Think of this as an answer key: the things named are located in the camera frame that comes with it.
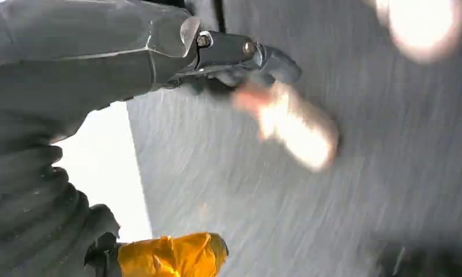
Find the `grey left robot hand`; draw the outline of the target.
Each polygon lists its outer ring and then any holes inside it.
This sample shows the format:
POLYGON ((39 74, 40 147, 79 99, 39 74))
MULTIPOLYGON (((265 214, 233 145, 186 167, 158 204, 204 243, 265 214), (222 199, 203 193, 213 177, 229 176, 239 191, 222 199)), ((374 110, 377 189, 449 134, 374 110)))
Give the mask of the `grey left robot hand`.
POLYGON ((299 66, 241 35, 203 31, 151 1, 0 1, 0 276, 120 276, 119 225, 91 206, 57 142, 113 102, 241 76, 293 83, 299 66))

